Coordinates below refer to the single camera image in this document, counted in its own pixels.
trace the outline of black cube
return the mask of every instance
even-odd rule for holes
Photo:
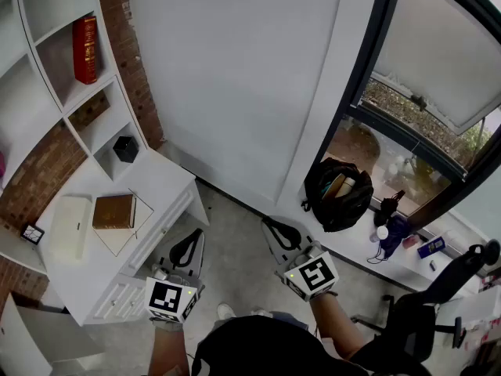
[[[113,150],[117,154],[120,161],[125,163],[134,163],[135,157],[138,155],[139,148],[133,136],[121,136],[113,146]]]

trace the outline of black backpack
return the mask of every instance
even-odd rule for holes
[[[355,180],[351,192],[343,197],[322,200],[323,191],[339,174]],[[305,179],[306,201],[301,206],[313,214],[327,233],[352,227],[365,213],[373,196],[374,188],[367,172],[360,173],[353,163],[326,160],[315,164]]]

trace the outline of window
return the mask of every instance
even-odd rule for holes
[[[489,0],[375,0],[316,160],[366,170],[376,200],[404,190],[398,210],[422,228],[501,164],[499,74]]]

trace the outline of brick wall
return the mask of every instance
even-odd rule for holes
[[[106,30],[118,70],[128,98],[148,144],[158,149],[164,141],[164,132],[157,116],[157,108],[151,96],[150,86],[132,23],[129,0],[100,0]]]
[[[164,133],[142,68],[128,0],[100,1],[115,60],[134,112],[148,144],[158,149]],[[75,128],[83,129],[108,106],[98,94],[70,120]],[[19,235],[23,225],[35,223],[84,160],[84,151],[65,124],[61,121],[55,125],[31,151],[0,196],[0,227]],[[17,302],[36,304],[48,283],[46,276],[0,256],[0,315],[9,292],[16,296]]]

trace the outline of black shirt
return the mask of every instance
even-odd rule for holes
[[[192,374],[367,376],[361,367],[327,354],[306,330],[264,316],[232,319],[210,333],[198,346]]]

